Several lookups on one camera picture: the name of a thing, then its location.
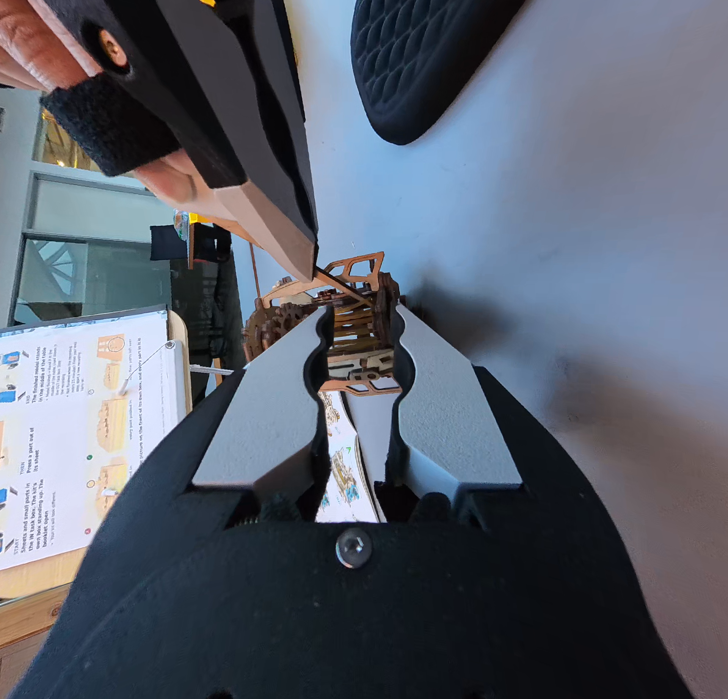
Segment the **glass partition window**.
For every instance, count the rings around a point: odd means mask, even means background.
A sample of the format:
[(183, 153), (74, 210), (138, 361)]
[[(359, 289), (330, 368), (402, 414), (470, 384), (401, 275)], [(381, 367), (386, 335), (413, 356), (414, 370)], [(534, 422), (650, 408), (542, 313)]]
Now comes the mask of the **glass partition window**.
[(170, 265), (151, 260), (151, 227), (172, 218), (130, 181), (32, 172), (7, 325), (169, 306)]

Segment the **black quilted pad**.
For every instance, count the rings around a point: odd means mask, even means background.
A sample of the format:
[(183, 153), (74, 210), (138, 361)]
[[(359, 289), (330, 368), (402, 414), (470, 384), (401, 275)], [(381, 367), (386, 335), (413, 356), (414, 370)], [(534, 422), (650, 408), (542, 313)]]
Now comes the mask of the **black quilted pad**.
[(527, 0), (356, 0), (351, 65), (382, 139), (404, 146), (467, 85)]

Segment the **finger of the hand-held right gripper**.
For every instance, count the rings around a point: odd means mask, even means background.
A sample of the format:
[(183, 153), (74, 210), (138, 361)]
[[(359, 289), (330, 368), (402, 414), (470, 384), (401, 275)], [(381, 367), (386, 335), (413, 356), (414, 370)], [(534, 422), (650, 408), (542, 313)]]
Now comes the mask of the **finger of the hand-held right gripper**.
[(305, 113), (298, 82), (293, 42), (283, 0), (253, 0), (253, 38), (274, 101), (265, 104), (264, 128), (296, 199), (291, 220), (305, 233), (318, 254), (317, 215), (306, 140)]
[(241, 184), (218, 187), (215, 199), (286, 272), (311, 281), (317, 256), (288, 217), (297, 214), (293, 185), (264, 128), (265, 104), (274, 98), (253, 38), (253, 0), (216, 8), (200, 0), (157, 3), (245, 175)]

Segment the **illustrated instruction booklet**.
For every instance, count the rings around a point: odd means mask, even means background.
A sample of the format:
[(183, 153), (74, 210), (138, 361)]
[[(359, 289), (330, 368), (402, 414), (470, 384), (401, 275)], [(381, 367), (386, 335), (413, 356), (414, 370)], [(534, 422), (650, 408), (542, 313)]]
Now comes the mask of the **illustrated instruction booklet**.
[(342, 394), (320, 391), (319, 397), (325, 408), (331, 475), (315, 521), (377, 523), (379, 517), (362, 466), (358, 433)]

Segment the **wooden gear model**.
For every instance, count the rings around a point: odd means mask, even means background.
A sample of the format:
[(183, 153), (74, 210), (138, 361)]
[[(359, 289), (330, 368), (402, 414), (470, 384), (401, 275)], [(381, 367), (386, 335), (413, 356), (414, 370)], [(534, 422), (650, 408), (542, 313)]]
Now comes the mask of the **wooden gear model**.
[(400, 289), (391, 274), (382, 270), (383, 251), (342, 258), (331, 262), (327, 271), (342, 275), (357, 287), (377, 293), (374, 307), (340, 310), (332, 306), (334, 290), (308, 292), (303, 283), (283, 277), (254, 301), (254, 309), (242, 328), (246, 360), (262, 355), (304, 319), (318, 309), (333, 309), (333, 341), (328, 350), (328, 380), (323, 391), (353, 396), (398, 394), (394, 379), (394, 347), (390, 336), (392, 313), (400, 303)]

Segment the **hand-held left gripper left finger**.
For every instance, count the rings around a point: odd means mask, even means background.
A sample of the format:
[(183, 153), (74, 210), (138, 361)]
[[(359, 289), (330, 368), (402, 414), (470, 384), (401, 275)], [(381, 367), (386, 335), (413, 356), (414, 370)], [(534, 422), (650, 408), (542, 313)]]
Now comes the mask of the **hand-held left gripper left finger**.
[(325, 407), (334, 312), (317, 309), (247, 367), (192, 483), (286, 496), (314, 518), (331, 473)]

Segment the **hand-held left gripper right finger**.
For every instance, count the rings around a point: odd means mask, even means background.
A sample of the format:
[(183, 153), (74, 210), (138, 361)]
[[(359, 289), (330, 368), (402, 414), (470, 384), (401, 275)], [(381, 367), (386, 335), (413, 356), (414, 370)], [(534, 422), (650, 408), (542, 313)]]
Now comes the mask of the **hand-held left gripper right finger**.
[(394, 376), (387, 484), (459, 500), (523, 481), (471, 362), (402, 304), (392, 316)]

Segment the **black and red bag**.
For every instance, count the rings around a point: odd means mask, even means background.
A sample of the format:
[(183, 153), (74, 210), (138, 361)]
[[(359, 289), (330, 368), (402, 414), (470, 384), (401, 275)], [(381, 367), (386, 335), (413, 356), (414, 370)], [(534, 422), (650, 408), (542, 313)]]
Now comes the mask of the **black and red bag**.
[(217, 224), (195, 223), (192, 228), (192, 259), (225, 264), (232, 254), (231, 232)]

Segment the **person's right hand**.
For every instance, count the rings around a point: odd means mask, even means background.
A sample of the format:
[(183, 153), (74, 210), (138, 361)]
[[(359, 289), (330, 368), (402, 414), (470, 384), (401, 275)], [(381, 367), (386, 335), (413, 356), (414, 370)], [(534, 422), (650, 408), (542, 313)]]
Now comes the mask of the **person's right hand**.
[[(69, 89), (102, 71), (42, 0), (1, 0), (1, 47), (1, 83), (21, 90)], [(230, 217), (183, 150), (133, 173), (175, 209)]]

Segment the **thin wooden model part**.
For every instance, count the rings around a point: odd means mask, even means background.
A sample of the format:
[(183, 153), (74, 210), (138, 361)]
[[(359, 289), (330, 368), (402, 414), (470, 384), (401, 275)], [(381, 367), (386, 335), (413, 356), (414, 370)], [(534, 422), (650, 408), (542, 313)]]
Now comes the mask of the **thin wooden model part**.
[(306, 290), (308, 292), (318, 291), (317, 297), (319, 298), (323, 290), (334, 290), (334, 294), (331, 295), (331, 303), (337, 309), (357, 309), (362, 306), (371, 308), (377, 302), (375, 291), (357, 287), (355, 283), (348, 282), (342, 275), (335, 276), (321, 267), (316, 267), (314, 274), (314, 280), (306, 287)]

